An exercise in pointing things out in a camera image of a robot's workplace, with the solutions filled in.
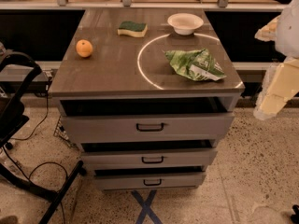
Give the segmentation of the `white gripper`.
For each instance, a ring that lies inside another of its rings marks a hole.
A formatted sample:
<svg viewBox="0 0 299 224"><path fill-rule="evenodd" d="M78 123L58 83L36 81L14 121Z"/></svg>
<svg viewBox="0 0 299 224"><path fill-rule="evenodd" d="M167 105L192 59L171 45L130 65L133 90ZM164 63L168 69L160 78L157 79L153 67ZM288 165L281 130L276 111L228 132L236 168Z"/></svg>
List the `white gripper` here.
<svg viewBox="0 0 299 224"><path fill-rule="evenodd" d="M299 0L292 0L281 12L259 29L256 39L275 41L276 51L286 57L299 57ZM273 63L266 71L262 91L259 93L253 115L267 120L278 112L299 92L299 60L287 58Z"/></svg>

